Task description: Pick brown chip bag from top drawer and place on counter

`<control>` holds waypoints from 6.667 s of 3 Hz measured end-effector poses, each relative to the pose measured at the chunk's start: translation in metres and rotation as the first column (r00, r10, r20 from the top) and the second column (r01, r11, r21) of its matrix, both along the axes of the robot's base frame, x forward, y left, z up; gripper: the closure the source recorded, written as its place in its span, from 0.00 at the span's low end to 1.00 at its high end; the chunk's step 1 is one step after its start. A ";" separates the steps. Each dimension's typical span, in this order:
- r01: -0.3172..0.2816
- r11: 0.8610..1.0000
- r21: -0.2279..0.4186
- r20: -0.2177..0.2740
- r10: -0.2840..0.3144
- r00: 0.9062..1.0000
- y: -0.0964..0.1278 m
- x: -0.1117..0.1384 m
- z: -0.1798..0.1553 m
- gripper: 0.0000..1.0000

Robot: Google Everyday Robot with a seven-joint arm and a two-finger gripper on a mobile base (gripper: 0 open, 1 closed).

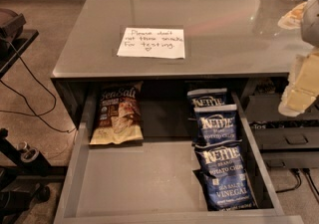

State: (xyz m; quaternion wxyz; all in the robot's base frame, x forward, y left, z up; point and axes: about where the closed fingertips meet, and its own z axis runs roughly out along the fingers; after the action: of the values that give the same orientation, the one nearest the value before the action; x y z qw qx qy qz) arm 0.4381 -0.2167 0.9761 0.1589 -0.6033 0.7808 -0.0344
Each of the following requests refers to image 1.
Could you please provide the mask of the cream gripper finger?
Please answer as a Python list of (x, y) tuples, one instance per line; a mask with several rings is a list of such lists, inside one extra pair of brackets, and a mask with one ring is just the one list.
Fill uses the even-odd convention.
[(282, 94), (278, 111), (285, 116), (295, 117), (305, 113), (315, 101), (315, 96), (287, 87)]
[(289, 73), (292, 88), (310, 96), (319, 95), (319, 51), (297, 55)]

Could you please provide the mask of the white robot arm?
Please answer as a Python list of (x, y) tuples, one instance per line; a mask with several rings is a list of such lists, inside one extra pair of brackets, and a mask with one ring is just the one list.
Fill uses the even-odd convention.
[(301, 39), (313, 46), (306, 56), (297, 55), (291, 66), (278, 111), (298, 116), (319, 96), (319, 0), (307, 0), (287, 12), (278, 22), (283, 29), (300, 29)]

